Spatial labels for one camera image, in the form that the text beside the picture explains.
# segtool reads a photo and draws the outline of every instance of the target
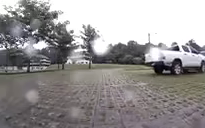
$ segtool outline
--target sky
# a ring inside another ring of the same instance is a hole
[[[107,44],[172,42],[185,44],[194,39],[205,45],[205,0],[50,0],[52,10],[62,10],[60,21],[69,20],[76,34],[82,24],[100,31]],[[14,0],[0,0],[14,4]],[[36,48],[46,45],[40,43]]]

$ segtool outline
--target paved lot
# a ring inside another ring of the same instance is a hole
[[[205,75],[140,72],[0,76],[0,128],[205,128]]]

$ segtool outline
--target white building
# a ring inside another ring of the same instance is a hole
[[[66,64],[89,64],[88,59],[87,51],[79,47],[70,54]]]

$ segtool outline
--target truck wheel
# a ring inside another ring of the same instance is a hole
[[[162,74],[163,73],[163,67],[161,67],[161,66],[154,66],[153,69],[154,69],[154,72],[156,74]]]
[[[199,72],[204,73],[205,72],[205,62],[202,61],[201,67],[199,68]]]
[[[182,73],[182,65],[180,61],[174,61],[170,70],[171,74],[180,75]]]

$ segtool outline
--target white pickup truck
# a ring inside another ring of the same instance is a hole
[[[152,66],[157,74],[170,70],[172,74],[179,75],[191,68],[205,72],[205,56],[187,45],[174,45],[166,50],[151,48],[145,55],[145,63]]]

